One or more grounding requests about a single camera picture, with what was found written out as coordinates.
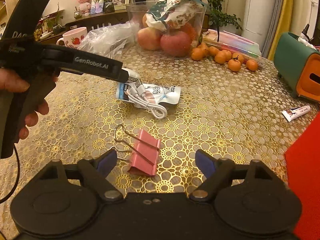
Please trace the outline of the white standing air conditioner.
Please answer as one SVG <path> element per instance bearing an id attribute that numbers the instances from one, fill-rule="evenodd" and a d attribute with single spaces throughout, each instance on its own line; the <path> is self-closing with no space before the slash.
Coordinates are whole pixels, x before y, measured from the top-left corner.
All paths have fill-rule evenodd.
<path id="1" fill-rule="evenodd" d="M 276 0 L 246 0 L 242 37 L 262 49 L 270 27 Z"/>

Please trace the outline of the clear glass fruit bowl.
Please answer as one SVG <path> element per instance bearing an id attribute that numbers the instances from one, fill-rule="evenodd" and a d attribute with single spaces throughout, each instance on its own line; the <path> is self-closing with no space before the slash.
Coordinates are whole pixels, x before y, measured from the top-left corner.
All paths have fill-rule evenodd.
<path id="1" fill-rule="evenodd" d="M 162 36 L 165 34 L 173 34 L 177 31 L 183 31 L 189 35 L 192 39 L 191 48 L 189 53 L 185 57 L 174 57 L 166 54 L 161 48 L 159 50 L 146 50 L 143 49 L 137 42 L 137 33 L 140 29 L 148 27 L 146 25 L 146 12 L 156 2 L 142 2 L 142 3 L 130 3 L 126 5 L 126 10 L 129 16 L 129 21 L 133 30 L 133 38 L 135 42 L 135 48 L 138 53 L 151 59 L 182 59 L 188 57 L 195 47 L 199 44 L 199 38 L 202 31 L 202 25 L 205 12 L 196 14 L 188 23 L 179 29 L 168 29 L 167 31 L 160 31 Z"/>

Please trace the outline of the pastel plastic storage case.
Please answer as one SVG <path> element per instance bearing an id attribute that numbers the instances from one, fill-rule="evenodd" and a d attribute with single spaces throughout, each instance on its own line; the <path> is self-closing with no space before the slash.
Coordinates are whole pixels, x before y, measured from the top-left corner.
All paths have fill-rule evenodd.
<path id="1" fill-rule="evenodd" d="M 262 67 L 262 56 L 259 44 L 252 42 L 242 36 L 229 33 L 227 31 L 217 31 L 208 29 L 202 34 L 202 41 L 207 45 L 215 46 L 220 50 L 228 50 L 231 53 L 240 53 L 247 60 L 255 60 L 259 67 Z"/>

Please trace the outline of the red apple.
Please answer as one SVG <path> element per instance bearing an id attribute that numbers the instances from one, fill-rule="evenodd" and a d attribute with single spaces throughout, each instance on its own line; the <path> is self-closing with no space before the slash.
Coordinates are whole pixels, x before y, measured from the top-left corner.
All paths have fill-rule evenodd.
<path id="1" fill-rule="evenodd" d="M 138 44 L 146 50 L 159 50 L 162 33 L 152 27 L 140 29 L 137 33 Z"/>
<path id="2" fill-rule="evenodd" d="M 161 49 L 168 55 L 174 57 L 185 57 L 191 48 L 192 39 L 183 31 L 173 34 L 165 34 L 161 37 Z"/>

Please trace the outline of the clear crumpled plastic bag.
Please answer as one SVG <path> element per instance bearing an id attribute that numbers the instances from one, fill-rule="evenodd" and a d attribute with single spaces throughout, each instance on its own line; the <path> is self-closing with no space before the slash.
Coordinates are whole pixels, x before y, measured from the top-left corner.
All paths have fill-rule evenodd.
<path id="1" fill-rule="evenodd" d="M 120 61 L 133 43 L 131 24 L 116 24 L 91 30 L 81 41 L 78 50 Z"/>

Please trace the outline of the left red apple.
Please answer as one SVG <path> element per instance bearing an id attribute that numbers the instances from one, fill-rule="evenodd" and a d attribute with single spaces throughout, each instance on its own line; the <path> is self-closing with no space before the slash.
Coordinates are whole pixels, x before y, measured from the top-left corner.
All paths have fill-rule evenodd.
<path id="1" fill-rule="evenodd" d="M 140 29 L 137 33 L 138 44 L 146 50 L 159 50 L 162 33 L 152 27 Z"/>

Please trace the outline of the mandarin orange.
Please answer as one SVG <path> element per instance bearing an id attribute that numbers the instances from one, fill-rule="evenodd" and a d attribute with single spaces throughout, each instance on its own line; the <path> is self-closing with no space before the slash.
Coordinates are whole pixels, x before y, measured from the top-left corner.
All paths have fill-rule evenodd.
<path id="1" fill-rule="evenodd" d="M 258 69 L 258 63 L 257 63 L 257 61 L 250 59 L 250 60 L 247 60 L 246 67 L 250 71 L 255 72 Z"/>
<path id="2" fill-rule="evenodd" d="M 225 64 L 225 62 L 226 62 L 226 54 L 225 54 L 225 52 L 224 51 L 219 51 L 215 55 L 214 60 L 218 64 Z"/>
<path id="3" fill-rule="evenodd" d="M 239 72 L 241 69 L 241 62 L 236 59 L 230 59 L 228 61 L 228 69 L 230 69 L 233 72 Z"/>
<path id="4" fill-rule="evenodd" d="M 194 61 L 200 61 L 204 57 L 204 50 L 201 48 L 194 48 L 191 51 L 191 59 Z"/>

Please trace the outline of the green orange tissue box organizer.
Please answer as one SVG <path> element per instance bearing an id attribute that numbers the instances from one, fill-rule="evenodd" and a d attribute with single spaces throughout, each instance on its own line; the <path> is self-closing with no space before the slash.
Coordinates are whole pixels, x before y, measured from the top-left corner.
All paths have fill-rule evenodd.
<path id="1" fill-rule="evenodd" d="M 282 33 L 273 62 L 282 78 L 291 88 L 291 95 L 319 102 L 319 51 L 299 42 L 298 36 Z"/>

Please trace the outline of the pink strawberry mug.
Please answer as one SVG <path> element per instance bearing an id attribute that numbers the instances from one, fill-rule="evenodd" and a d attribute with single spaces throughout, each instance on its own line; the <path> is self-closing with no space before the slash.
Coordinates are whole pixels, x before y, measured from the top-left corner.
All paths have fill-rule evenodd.
<path id="1" fill-rule="evenodd" d="M 78 47 L 80 46 L 81 42 L 86 37 L 86 35 L 87 35 L 86 27 L 75 28 L 65 32 L 62 38 L 57 40 L 56 44 L 62 45 L 63 43 L 65 47 L 78 49 Z"/>

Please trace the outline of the white blue sachet packet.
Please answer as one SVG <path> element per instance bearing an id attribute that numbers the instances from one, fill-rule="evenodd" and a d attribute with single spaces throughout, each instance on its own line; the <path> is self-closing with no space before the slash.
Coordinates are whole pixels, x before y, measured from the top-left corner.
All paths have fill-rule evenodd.
<path id="1" fill-rule="evenodd" d="M 125 94 L 129 85 L 133 83 L 118 83 L 117 91 L 116 91 L 116 99 L 123 100 L 126 102 L 133 103 L 131 99 Z M 147 84 L 143 83 L 144 88 L 146 89 L 146 98 L 151 103 L 156 103 L 160 105 L 176 105 L 179 103 L 180 95 L 181 95 L 181 87 L 178 86 L 170 86 L 170 87 L 162 87 L 155 84 Z"/>

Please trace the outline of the pink pig plush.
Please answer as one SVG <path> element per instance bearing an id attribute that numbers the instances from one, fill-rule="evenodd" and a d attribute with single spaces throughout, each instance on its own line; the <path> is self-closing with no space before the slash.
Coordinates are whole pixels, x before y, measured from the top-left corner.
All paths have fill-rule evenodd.
<path id="1" fill-rule="evenodd" d="M 79 10 L 82 16 L 89 16 L 91 10 L 91 0 L 77 0 L 79 3 Z"/>

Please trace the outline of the red cardboard box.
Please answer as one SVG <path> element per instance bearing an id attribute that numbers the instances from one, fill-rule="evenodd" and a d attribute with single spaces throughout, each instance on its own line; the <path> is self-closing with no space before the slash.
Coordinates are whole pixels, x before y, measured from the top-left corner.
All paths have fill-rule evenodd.
<path id="1" fill-rule="evenodd" d="M 285 152 L 289 187 L 302 202 L 295 227 L 300 239 L 319 239 L 319 115 Z"/>

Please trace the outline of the pink binder clip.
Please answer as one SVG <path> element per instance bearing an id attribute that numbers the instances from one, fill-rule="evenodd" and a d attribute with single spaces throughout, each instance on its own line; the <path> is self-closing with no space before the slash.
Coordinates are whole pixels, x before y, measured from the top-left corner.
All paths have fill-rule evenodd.
<path id="1" fill-rule="evenodd" d="M 135 140 L 133 146 L 118 137 L 117 132 L 119 130 Z M 156 174 L 160 139 L 156 139 L 144 129 L 141 129 L 137 135 L 130 134 L 122 124 L 114 129 L 113 137 L 115 142 L 125 144 L 131 149 L 128 172 L 149 177 Z"/>

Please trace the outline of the right red apple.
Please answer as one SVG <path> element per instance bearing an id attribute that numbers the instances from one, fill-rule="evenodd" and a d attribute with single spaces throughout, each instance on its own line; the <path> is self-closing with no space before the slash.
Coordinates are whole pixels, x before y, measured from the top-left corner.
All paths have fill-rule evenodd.
<path id="1" fill-rule="evenodd" d="M 161 49 L 168 55 L 174 57 L 185 57 L 191 48 L 192 39 L 183 31 L 173 34 L 165 34 L 161 37 Z"/>

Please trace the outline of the potted green plant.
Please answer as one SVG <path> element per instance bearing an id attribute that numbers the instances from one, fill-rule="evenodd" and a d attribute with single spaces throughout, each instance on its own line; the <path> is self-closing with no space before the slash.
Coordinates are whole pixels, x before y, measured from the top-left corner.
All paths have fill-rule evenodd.
<path id="1" fill-rule="evenodd" d="M 217 41 L 220 40 L 220 31 L 227 25 L 232 25 L 236 30 L 242 30 L 241 19 L 236 14 L 223 12 L 222 3 L 224 0 L 207 0 L 208 6 L 204 17 L 202 32 L 208 29 L 215 29 L 218 34 Z"/>

